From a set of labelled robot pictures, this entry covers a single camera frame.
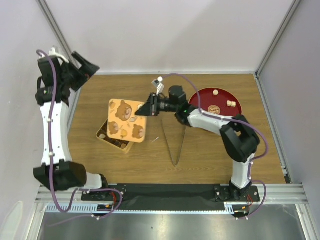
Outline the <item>gold chocolate box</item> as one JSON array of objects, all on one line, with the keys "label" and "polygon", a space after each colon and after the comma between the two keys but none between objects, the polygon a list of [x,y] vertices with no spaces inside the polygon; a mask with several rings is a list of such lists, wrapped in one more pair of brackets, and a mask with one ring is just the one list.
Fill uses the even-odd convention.
[{"label": "gold chocolate box", "polygon": [[133,145],[142,143],[146,138],[147,122],[116,122],[108,119],[96,133],[98,140],[127,154]]}]

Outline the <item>aluminium frame rail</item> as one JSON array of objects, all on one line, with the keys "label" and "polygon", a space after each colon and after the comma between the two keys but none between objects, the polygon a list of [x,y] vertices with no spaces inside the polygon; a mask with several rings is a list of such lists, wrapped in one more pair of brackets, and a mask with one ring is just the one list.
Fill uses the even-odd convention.
[{"label": "aluminium frame rail", "polygon": [[69,214],[101,218],[114,214],[209,214],[249,217],[264,206],[308,204],[301,184],[254,183],[243,195],[232,195],[227,184],[111,184],[107,191],[72,190],[56,193]]}]

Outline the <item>silver tin lid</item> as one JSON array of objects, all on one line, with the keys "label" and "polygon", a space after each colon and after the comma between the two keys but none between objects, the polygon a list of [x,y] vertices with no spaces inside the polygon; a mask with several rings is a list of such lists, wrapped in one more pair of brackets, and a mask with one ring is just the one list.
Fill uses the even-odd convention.
[{"label": "silver tin lid", "polygon": [[136,115],[143,102],[111,99],[108,103],[107,136],[111,139],[142,143],[146,138],[147,118]]}]

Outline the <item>white heart chocolate top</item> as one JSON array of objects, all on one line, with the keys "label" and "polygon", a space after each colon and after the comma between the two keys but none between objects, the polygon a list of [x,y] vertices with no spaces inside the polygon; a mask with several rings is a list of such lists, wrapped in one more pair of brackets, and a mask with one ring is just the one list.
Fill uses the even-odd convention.
[{"label": "white heart chocolate top", "polygon": [[219,91],[215,89],[215,90],[212,92],[212,94],[213,94],[214,96],[217,96],[217,95],[219,94]]}]

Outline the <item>round red plate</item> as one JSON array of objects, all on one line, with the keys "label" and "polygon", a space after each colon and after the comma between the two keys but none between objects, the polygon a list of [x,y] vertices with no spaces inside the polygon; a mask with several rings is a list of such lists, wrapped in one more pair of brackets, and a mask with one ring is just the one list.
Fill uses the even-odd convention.
[{"label": "round red plate", "polygon": [[[219,94],[217,96],[213,95],[214,90],[218,90]],[[227,117],[235,117],[242,114],[242,106],[239,100],[227,90],[207,87],[200,89],[198,93],[200,96],[200,106],[203,111]],[[236,102],[236,107],[227,106],[227,101]]]}]

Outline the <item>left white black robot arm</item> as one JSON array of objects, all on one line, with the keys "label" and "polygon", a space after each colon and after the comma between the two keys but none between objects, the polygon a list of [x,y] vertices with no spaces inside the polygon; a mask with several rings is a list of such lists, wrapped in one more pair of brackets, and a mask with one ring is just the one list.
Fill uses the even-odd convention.
[{"label": "left white black robot arm", "polygon": [[102,174],[89,173],[73,161],[68,143],[68,115],[70,95],[77,92],[99,67],[74,51],[71,55],[80,63],[70,60],[52,48],[49,53],[36,52],[41,76],[37,79],[35,99],[43,120],[43,155],[41,165],[33,169],[34,177],[49,191],[69,189],[91,190],[98,200],[109,197],[110,188]]}]

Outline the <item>white chocolate pair right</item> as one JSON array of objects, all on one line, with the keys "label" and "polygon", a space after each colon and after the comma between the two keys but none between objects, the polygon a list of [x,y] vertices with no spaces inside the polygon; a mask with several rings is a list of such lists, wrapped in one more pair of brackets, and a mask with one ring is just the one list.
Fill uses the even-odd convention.
[{"label": "white chocolate pair right", "polygon": [[237,106],[237,102],[236,102],[236,101],[230,101],[230,100],[228,100],[228,101],[226,102],[226,105],[227,105],[228,107],[235,108],[235,107]]}]

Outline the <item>brown metal tongs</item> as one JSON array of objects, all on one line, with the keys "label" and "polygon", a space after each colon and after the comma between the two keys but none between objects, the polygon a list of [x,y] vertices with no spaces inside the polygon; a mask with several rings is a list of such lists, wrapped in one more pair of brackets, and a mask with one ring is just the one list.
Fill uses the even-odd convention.
[{"label": "brown metal tongs", "polygon": [[179,123],[168,123],[163,118],[160,123],[171,163],[173,167],[177,167],[182,155],[186,126]]}]

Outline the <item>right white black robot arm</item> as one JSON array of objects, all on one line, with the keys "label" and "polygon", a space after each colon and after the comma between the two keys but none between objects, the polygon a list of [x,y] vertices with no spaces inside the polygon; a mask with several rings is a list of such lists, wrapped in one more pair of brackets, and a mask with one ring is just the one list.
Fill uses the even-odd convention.
[{"label": "right white black robot arm", "polygon": [[146,103],[139,107],[135,114],[156,117],[161,112],[172,112],[182,125],[221,136],[225,150],[233,160],[229,182],[230,196],[236,201],[242,201],[248,196],[248,190],[252,185],[251,166],[260,144],[255,130],[241,114],[225,118],[205,112],[199,105],[190,104],[181,86],[170,87],[168,94],[168,97],[164,97],[162,93],[151,93]]}]

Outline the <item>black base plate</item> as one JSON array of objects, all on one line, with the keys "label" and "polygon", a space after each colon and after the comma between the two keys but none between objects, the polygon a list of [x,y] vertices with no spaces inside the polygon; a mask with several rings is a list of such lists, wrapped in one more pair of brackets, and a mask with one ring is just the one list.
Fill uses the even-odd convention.
[{"label": "black base plate", "polygon": [[123,211],[218,211],[224,203],[241,205],[258,203],[260,194],[256,186],[241,195],[228,184],[117,184],[122,197],[119,207]]}]

